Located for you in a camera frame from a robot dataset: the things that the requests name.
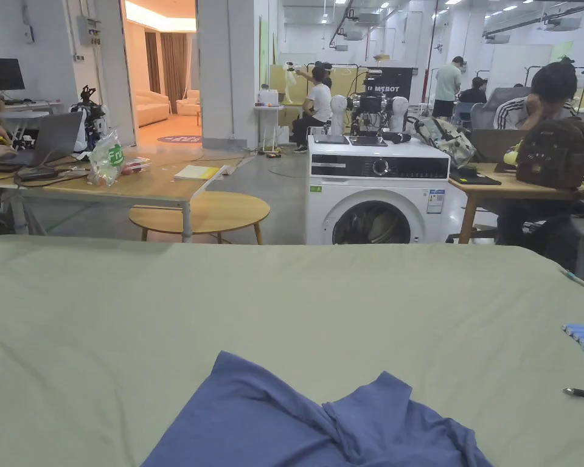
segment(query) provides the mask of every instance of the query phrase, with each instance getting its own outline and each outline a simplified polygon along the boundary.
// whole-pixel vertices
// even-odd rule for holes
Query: energy label sticker
[[[428,193],[428,206],[426,214],[441,214],[443,210],[443,199],[446,190],[430,190]]]

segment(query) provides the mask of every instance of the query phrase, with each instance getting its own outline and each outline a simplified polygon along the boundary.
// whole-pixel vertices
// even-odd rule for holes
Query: pen
[[[573,389],[573,388],[567,387],[567,388],[563,389],[562,392],[565,394],[568,394],[568,395],[575,396],[575,397],[584,397],[584,390],[583,389]]]

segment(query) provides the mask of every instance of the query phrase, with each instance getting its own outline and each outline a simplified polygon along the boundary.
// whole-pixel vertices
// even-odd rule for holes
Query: black monitor
[[[0,91],[24,89],[22,70],[16,58],[0,58]]]

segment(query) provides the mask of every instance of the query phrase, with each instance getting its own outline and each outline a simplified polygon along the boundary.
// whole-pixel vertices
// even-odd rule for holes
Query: person in striped jacket
[[[575,68],[568,61],[555,61],[532,79],[532,92],[499,106],[493,127],[497,130],[529,130],[544,120],[561,120],[577,113],[571,99],[577,91]]]

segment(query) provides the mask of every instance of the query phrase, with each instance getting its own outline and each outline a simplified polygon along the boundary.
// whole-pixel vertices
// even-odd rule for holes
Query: yellow notebook
[[[176,179],[186,180],[186,179],[199,179],[199,180],[209,180],[216,172],[220,170],[220,167],[202,167],[200,165],[186,165],[184,170],[178,172],[175,176]]]

